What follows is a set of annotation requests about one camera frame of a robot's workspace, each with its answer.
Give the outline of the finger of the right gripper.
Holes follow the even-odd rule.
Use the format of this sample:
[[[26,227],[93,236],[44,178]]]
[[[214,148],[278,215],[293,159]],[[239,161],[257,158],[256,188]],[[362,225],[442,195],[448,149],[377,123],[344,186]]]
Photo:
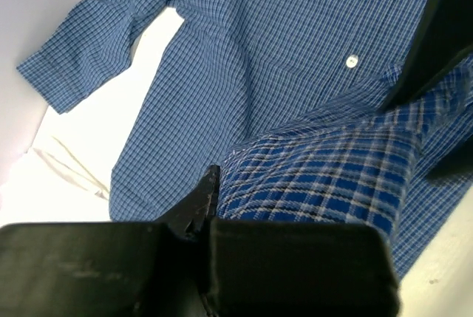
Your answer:
[[[472,0],[428,0],[383,110],[419,99],[472,53]]]

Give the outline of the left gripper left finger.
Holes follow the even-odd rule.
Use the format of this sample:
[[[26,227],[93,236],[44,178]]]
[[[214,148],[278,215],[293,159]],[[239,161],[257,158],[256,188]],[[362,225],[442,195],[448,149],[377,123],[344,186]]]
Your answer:
[[[220,169],[152,222],[35,222],[1,229],[3,316],[211,316],[208,224]]]

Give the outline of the blue plaid long sleeve shirt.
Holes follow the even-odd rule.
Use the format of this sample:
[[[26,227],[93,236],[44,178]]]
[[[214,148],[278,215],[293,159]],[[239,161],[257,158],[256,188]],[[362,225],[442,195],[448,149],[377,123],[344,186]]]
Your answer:
[[[426,177],[472,135],[471,56],[379,111],[427,1],[82,0],[18,72],[68,112],[174,8],[183,24],[112,169],[111,219],[157,219],[216,164],[219,217],[363,223],[404,277],[472,186]]]

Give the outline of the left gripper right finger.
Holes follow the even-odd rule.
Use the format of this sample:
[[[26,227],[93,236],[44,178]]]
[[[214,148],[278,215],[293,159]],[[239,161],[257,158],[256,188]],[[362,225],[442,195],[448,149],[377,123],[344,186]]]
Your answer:
[[[396,316],[398,281],[365,225],[215,219],[208,298],[219,316]]]

